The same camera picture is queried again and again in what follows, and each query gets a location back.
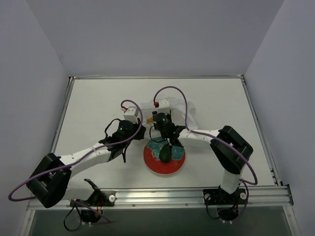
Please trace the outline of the white translucent plastic bag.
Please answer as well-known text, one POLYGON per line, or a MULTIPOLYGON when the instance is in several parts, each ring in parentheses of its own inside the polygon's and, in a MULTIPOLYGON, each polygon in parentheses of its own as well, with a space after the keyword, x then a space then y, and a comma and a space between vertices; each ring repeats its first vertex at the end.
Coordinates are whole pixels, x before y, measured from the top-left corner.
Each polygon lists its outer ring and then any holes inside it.
MULTIPOLYGON (((185 102, 181 99, 177 99, 174 97, 167 97, 165 98, 168 100, 170 104, 170 111, 171 111, 171 118, 172 122, 175 125, 183 125, 185 126, 185 115, 186 115, 186 106, 185 102)), ((144 121, 143 125, 146 128, 150 128, 153 126, 153 123, 147 123, 146 119, 153 117, 152 112, 157 111, 153 101, 150 102, 143 102, 139 104, 141 111, 143 113, 144 121)), ((188 102, 188 113, 187 113, 187 125, 191 129, 197 129, 197 122, 196 122, 196 107, 192 102, 188 102)))

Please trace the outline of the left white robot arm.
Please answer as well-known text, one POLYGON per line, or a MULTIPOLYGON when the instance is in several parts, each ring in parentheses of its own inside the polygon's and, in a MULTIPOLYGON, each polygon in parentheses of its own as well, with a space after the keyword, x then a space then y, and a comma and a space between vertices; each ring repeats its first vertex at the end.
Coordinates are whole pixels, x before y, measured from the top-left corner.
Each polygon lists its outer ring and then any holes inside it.
POLYGON ((99 201, 99 188, 88 178, 78 182, 71 179, 95 165, 110 162, 118 156, 125 157, 131 141, 142 140, 145 131, 140 121, 120 120, 116 132, 90 148, 63 156, 49 153, 32 173, 27 188, 45 208, 62 200, 82 200, 86 205, 94 206, 99 201))

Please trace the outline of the dark green fake avocado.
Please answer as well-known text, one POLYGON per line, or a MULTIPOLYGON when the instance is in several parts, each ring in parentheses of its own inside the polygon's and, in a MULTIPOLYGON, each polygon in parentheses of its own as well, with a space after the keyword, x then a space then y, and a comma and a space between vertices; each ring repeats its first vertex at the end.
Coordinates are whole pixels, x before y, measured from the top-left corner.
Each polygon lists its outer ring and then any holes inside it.
POLYGON ((172 158, 172 146, 169 144, 164 145, 159 152, 159 159, 163 163, 170 162, 172 158))

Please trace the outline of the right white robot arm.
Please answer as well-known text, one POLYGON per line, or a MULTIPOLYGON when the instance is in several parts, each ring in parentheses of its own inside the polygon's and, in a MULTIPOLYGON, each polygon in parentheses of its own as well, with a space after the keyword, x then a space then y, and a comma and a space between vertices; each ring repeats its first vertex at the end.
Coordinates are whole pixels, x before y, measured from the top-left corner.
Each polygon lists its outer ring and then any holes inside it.
POLYGON ((236 190, 240 182, 257 185, 258 178, 249 163, 253 153, 251 145, 231 126, 218 130, 190 129, 186 126, 175 125, 170 115, 153 112, 154 128, 160 132, 166 144, 159 152, 159 160, 168 163, 172 157, 173 147, 210 148, 221 166, 224 168, 219 198, 229 203, 236 198, 236 190))

